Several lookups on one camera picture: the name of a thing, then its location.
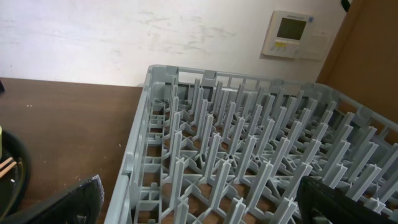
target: yellow label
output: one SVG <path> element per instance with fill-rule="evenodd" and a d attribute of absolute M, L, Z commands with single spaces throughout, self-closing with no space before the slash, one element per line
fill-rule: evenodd
<path fill-rule="evenodd" d="M 276 47 L 286 47 L 287 44 L 286 43 L 281 43 L 281 42 L 275 42 L 275 46 Z"/>

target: gray plastic dish rack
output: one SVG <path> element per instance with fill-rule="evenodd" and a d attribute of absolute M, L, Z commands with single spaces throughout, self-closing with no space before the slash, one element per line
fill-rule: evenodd
<path fill-rule="evenodd" d="M 153 65 L 105 224 L 295 223 L 305 175 L 398 221 L 391 131 L 322 84 Z"/>

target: thermostat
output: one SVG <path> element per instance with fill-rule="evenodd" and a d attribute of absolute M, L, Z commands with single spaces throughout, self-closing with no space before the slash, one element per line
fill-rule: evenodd
<path fill-rule="evenodd" d="M 312 34 L 313 20 L 309 15 L 274 11 L 262 53 L 299 58 Z"/>

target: table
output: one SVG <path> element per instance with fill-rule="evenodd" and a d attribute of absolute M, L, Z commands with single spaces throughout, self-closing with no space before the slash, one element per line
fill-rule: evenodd
<path fill-rule="evenodd" d="M 142 88 L 1 79 L 0 125 L 28 148 L 32 173 L 21 209 L 99 174 L 103 223 Z"/>

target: gray display screen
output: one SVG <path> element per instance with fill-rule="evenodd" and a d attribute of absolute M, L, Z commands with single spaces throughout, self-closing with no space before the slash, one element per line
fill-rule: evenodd
<path fill-rule="evenodd" d="M 307 22 L 282 18 L 277 37 L 300 40 Z"/>

